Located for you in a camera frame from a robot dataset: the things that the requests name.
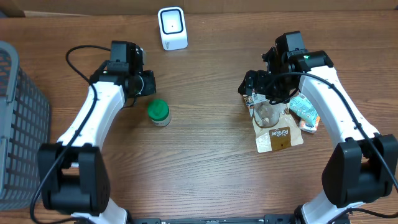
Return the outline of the teal wet wipes pack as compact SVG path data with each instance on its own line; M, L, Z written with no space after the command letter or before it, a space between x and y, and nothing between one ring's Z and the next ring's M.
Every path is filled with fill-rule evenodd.
M309 125L314 125L318 118L318 113L310 100L302 93L290 100L289 108L300 118L304 119Z

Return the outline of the green lid jar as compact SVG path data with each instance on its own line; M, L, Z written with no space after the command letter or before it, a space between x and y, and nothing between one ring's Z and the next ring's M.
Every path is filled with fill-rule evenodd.
M158 127L164 127L171 122L170 108L164 100L151 101L147 107L147 114Z

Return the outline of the beige brown snack pouch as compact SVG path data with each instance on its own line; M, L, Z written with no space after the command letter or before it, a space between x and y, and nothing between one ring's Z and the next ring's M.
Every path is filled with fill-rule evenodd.
M252 93L243 100L249 110L259 153L279 151L303 144L302 132L288 104L270 104L264 95Z

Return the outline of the orange tissue pack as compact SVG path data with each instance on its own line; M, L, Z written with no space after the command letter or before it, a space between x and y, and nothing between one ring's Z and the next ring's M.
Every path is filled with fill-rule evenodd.
M320 122L320 117L319 116L317 116L314 125L311 125L310 123L306 122L304 119L301 119L299 124L298 124L298 127L302 131L305 131L305 132L313 134L313 133L315 133L318 130L319 122Z

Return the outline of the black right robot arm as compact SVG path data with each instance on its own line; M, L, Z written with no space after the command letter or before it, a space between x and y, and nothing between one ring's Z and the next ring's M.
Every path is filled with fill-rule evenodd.
M258 93L273 105L303 93L323 121L333 153L322 173L322 191L291 214L265 215L265 223L348 223L353 212L397 189L397 139L382 135L359 112L326 52L310 52L300 32L276 38L262 55L265 70L250 70L238 91Z

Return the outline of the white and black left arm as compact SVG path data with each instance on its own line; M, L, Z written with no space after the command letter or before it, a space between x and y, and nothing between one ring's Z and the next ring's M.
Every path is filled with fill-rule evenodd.
M145 70L145 52L133 42L111 43L110 58L90 77L86 100L67 131L37 153L40 184L29 207L38 223L39 198L47 210L67 215L74 223L132 223L128 210L110 197L110 181L101 150L117 113L128 99L156 93L154 73Z

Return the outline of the white barcode scanner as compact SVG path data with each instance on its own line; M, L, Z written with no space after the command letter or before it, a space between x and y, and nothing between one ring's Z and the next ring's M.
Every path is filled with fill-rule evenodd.
M181 7L165 7L157 14L160 38L166 51L180 50L188 47L187 28L184 11Z

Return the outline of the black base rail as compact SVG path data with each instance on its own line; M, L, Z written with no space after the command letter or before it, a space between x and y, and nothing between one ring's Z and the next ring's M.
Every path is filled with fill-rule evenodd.
M264 215L263 217L239 217L239 218L188 218L162 220L160 218L131 218L128 224L304 224L293 214Z

